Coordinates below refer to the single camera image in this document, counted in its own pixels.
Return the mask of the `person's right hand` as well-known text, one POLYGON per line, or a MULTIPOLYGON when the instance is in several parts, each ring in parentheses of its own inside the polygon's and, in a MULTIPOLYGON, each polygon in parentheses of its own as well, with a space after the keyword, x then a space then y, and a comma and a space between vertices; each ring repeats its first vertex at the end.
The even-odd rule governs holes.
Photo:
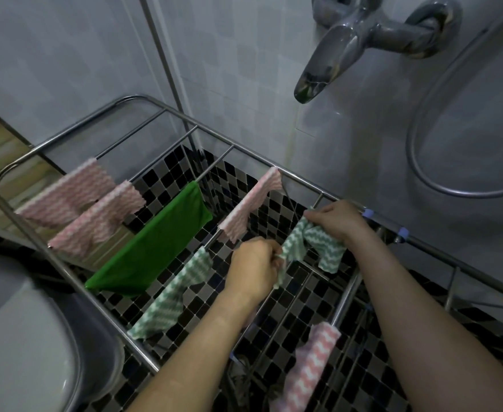
POLYGON ((352 249, 377 238, 356 206, 347 200, 333 202, 336 226, 326 231, 333 238, 352 249))

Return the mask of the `person's left hand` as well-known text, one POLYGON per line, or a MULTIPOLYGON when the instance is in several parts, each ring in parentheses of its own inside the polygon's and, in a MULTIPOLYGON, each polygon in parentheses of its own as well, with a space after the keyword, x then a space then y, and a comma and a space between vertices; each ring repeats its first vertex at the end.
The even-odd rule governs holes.
POLYGON ((256 237, 234 250, 223 294, 256 305, 273 290, 275 282, 267 276, 266 242, 275 241, 256 237))

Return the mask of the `green striped cloth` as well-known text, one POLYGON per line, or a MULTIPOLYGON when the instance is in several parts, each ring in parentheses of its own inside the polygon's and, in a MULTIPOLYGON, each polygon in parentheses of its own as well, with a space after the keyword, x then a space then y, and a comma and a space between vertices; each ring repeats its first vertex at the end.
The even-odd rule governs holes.
POLYGON ((336 274, 346 251, 337 239, 329 235, 320 225, 302 217, 282 244, 278 257, 283 261, 273 286, 277 290, 284 282, 288 266, 292 262, 302 262, 311 247, 319 256, 318 267, 329 274, 336 274))
POLYGON ((190 286, 205 282, 212 265, 209 252, 200 247, 132 326, 128 332, 131 338, 147 339, 175 325, 184 310, 184 293, 190 286))

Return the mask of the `person's left forearm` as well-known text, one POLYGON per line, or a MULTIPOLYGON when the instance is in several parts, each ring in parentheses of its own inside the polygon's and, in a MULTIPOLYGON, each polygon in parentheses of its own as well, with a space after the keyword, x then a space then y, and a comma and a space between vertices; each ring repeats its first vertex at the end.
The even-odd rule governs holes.
POLYGON ((259 299, 226 287, 127 412, 209 412, 229 354, 259 299))

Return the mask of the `person's right forearm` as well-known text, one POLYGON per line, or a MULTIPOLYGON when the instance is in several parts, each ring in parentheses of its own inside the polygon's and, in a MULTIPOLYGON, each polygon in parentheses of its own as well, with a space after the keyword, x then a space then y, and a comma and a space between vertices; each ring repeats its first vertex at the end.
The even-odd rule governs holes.
POLYGON ((346 239, 413 412, 503 412, 503 366, 368 226, 346 239))

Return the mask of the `pink striped cloth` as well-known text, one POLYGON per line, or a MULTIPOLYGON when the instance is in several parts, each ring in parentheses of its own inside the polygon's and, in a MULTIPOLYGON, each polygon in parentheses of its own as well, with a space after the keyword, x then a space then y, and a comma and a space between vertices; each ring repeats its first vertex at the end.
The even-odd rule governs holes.
POLYGON ((231 243, 236 244, 246 234, 251 212, 261 207, 270 191, 281 189, 282 175, 278 168, 273 166, 219 224, 219 229, 231 243))
POLYGON ((115 180, 96 158, 48 186, 19 207, 15 213, 40 227, 62 227, 79 217, 84 207, 116 187, 115 180))
POLYGON ((282 394, 269 403, 270 412, 304 412, 341 332, 327 322, 312 326, 305 345, 296 349, 282 394))
POLYGON ((146 200, 129 181, 117 185, 48 242, 48 247, 83 258, 106 242, 124 220, 138 212, 146 200))

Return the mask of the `plain green cloth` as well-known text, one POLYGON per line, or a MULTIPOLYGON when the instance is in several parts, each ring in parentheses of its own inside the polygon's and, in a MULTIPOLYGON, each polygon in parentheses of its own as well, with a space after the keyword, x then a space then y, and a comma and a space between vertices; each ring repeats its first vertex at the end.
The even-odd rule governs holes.
POLYGON ((89 291, 132 298, 144 293, 212 220, 196 181, 189 182, 145 227, 85 283, 89 291))

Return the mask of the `steel drying rack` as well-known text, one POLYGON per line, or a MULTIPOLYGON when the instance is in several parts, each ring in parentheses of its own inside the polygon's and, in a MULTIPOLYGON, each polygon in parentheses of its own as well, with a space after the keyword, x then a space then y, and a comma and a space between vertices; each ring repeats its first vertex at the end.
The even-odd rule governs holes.
MULTIPOLYGON (((248 158, 254 159, 260 164, 269 167, 275 166, 275 163, 271 160, 244 147, 238 142, 227 138, 223 134, 208 128, 206 125, 201 124, 192 117, 189 117, 186 114, 168 106, 166 103, 163 103, 151 96, 133 95, 116 99, 41 144, 37 146, 30 146, 30 149, 26 154, 15 159, 12 163, 6 165, 0 170, 0 184, 3 178, 5 178, 11 171, 34 157, 42 157, 43 150, 57 145, 60 141, 65 140, 82 130, 86 130, 90 124, 99 122, 108 114, 123 107, 126 103, 136 100, 143 100, 153 104, 158 108, 158 112, 136 126, 136 128, 129 131, 125 136, 111 146, 107 147, 103 152, 100 152, 96 157, 97 159, 106 155, 112 149, 129 139, 133 134, 137 133, 165 113, 169 113, 172 117, 179 118, 183 122, 184 126, 192 124, 192 127, 185 135, 177 139, 165 152, 159 155, 157 159, 153 160, 149 165, 145 166, 140 172, 138 172, 131 179, 131 182, 137 181, 142 177, 149 179, 148 173, 154 172, 157 180, 163 184, 163 179, 159 176, 159 172, 155 169, 155 167, 160 161, 165 160, 168 155, 171 155, 172 152, 178 148, 181 149, 181 153, 183 153, 184 157, 188 160, 190 171, 192 171, 195 167, 202 167, 202 162, 206 163, 208 161, 205 152, 196 152, 195 154, 197 159, 196 163, 194 163, 193 159, 188 157, 183 146, 183 142, 186 140, 188 140, 189 143, 192 142, 193 134, 196 131, 207 134, 215 140, 223 142, 228 146, 228 149, 223 154, 219 155, 215 160, 210 161, 209 165, 206 169, 203 169, 202 173, 199 175, 193 174, 193 179, 196 179, 197 182, 200 182, 204 177, 210 177, 213 182, 215 176, 217 176, 220 181, 225 181, 224 177, 220 177, 221 171, 226 173, 227 164, 224 162, 224 159, 230 152, 235 150, 243 153, 248 158)), ((150 376, 156 374, 167 357, 163 356, 157 358, 152 351, 152 346, 146 346, 145 343, 138 342, 137 340, 131 338, 127 331, 130 320, 122 320, 121 317, 117 317, 113 313, 107 313, 108 308, 105 305, 106 303, 102 302, 101 299, 97 299, 90 291, 86 290, 79 276, 69 267, 72 264, 76 264, 76 262, 65 262, 60 255, 57 255, 53 250, 49 249, 47 243, 35 231, 34 227, 15 213, 9 201, 4 199, 1 193, 0 209, 23 233, 23 235, 28 238, 28 240, 35 246, 36 250, 42 254, 42 256, 44 256, 45 259, 55 268, 55 270, 67 281, 67 283, 70 284, 79 294, 81 294, 85 300, 91 302, 91 305, 98 311, 98 313, 114 327, 115 333, 121 338, 122 343, 126 346, 126 348, 131 351, 131 356, 135 358, 135 361, 139 362, 140 367, 142 369, 147 368, 147 374, 150 376)), ((378 226, 378 231, 382 234, 381 237, 385 241, 392 238, 393 244, 410 245, 414 249, 421 251, 423 254, 428 255, 453 269, 445 300, 445 307, 449 309, 450 313, 461 313, 461 309, 458 307, 458 299, 457 297, 454 297, 454 281, 458 274, 466 275, 480 284, 487 286, 492 291, 503 295, 502 281, 489 277, 480 270, 473 268, 467 263, 458 261, 447 253, 435 249, 412 235, 409 235, 409 238, 405 243, 394 243, 395 236, 399 231, 400 226, 391 221, 385 220, 377 213, 375 213, 374 217, 370 220, 374 226, 378 226)), ((284 312, 284 316, 277 322, 272 332, 266 334, 267 337, 264 340, 265 343, 261 346, 257 355, 254 357, 255 364, 253 366, 255 367, 261 365, 262 359, 270 351, 273 341, 277 337, 279 330, 284 327, 284 323, 286 322, 288 315, 290 315, 291 310, 294 306, 296 306, 297 302, 301 301, 300 297, 303 294, 303 291, 308 287, 309 283, 314 278, 317 281, 322 281, 326 284, 326 286, 335 288, 341 294, 342 298, 338 301, 337 308, 334 308, 331 311, 333 314, 332 318, 337 319, 338 327, 341 326, 341 323, 346 321, 348 311, 352 308, 353 304, 361 305, 361 313, 357 315, 352 334, 346 336, 343 349, 336 349, 336 362, 332 366, 332 371, 325 381, 322 388, 323 390, 319 394, 319 400, 311 401, 311 404, 315 406, 314 410, 342 411, 344 404, 347 404, 349 406, 349 410, 351 411, 363 410, 365 412, 372 412, 375 410, 392 410, 392 406, 396 403, 398 398, 400 398, 399 384, 397 378, 392 375, 392 366, 389 365, 388 357, 382 355, 382 358, 379 358, 377 356, 378 353, 384 354, 384 350, 380 334, 371 331, 371 321, 374 319, 374 313, 370 303, 363 298, 366 291, 361 291, 362 285, 359 284, 358 281, 360 279, 358 270, 353 271, 352 274, 345 274, 349 277, 346 282, 346 287, 343 287, 340 283, 330 279, 326 276, 326 274, 321 272, 316 265, 311 265, 307 261, 300 263, 299 269, 305 271, 307 275, 303 278, 302 283, 299 285, 299 288, 295 291, 295 293, 288 291, 288 294, 292 295, 292 300, 288 304, 287 309, 284 312)))

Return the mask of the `grey toilet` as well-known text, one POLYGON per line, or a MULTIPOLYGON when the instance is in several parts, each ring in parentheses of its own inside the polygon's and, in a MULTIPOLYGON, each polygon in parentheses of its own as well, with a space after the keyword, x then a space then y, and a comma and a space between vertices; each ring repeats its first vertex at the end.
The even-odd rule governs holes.
POLYGON ((0 255, 0 412, 76 412, 117 385, 124 358, 80 295, 45 290, 0 255))

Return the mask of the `chrome wall faucet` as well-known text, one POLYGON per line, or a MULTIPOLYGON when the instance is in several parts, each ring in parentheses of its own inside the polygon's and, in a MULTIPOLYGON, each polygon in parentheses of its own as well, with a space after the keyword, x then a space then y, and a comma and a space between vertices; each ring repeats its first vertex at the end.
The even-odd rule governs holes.
POLYGON ((463 18, 458 0, 426 0, 405 22, 388 18, 383 0, 311 0, 312 16, 327 29, 296 87, 297 102, 307 104, 348 70, 367 49, 426 59, 457 37, 463 18))

